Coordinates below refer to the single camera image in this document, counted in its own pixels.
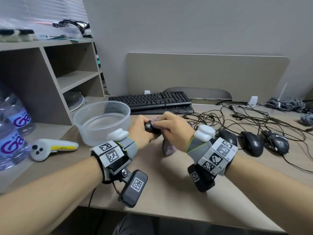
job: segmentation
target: gray wall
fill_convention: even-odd
[[[129,52],[285,55],[283,98],[312,88],[313,0],[83,0],[110,94]]]

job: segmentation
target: container rim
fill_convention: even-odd
[[[91,129],[90,129],[90,128],[86,128],[85,126],[83,126],[83,125],[81,125],[81,124],[78,124],[78,123],[76,122],[76,120],[75,120],[76,115],[77,115],[81,110],[83,110],[83,109],[86,108],[86,107],[92,106],[92,105],[103,104],[103,103],[118,103],[118,104],[122,104],[122,105],[124,105],[124,106],[126,106],[126,107],[128,108],[128,113],[127,113],[127,115],[126,115],[123,119],[121,119],[120,121],[118,121],[118,122],[116,122],[116,123],[114,123],[114,124],[107,125],[107,126],[102,126],[102,127],[100,127],[100,128],[91,128]],[[123,103],[123,102],[118,102],[118,101],[100,101],[100,102],[91,103],[91,104],[86,105],[86,106],[84,106],[83,108],[79,109],[79,110],[75,113],[75,115],[74,115],[74,117],[73,117],[73,122],[74,122],[74,125],[76,125],[77,127],[80,127],[80,128],[85,128],[85,129],[88,129],[88,130],[101,130],[101,129],[105,129],[105,128],[109,128],[109,127],[116,126],[116,125],[118,125],[118,124],[124,122],[124,121],[130,116],[130,114],[131,114],[131,109],[129,108],[129,106],[128,106],[127,104],[125,104],[125,103]]]

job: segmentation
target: wrist-mounted device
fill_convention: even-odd
[[[102,170],[102,183],[110,184],[116,180],[125,183],[118,200],[133,208],[148,180],[142,171],[131,173],[126,168],[137,153],[137,144],[121,128],[110,133],[107,138],[108,142],[91,149],[91,155],[96,157]]]
[[[186,150],[194,161],[188,167],[188,173],[200,192],[206,192],[215,185],[216,175],[224,175],[238,150],[237,146],[222,138],[214,139],[214,136],[212,127],[200,125]]]

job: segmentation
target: person's right hand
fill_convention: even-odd
[[[162,133],[170,143],[178,150],[186,152],[195,130],[185,119],[167,111],[153,125],[164,128]]]

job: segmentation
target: screw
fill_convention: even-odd
[[[122,171],[122,176],[123,177],[127,177],[127,175],[128,175],[127,171]]]

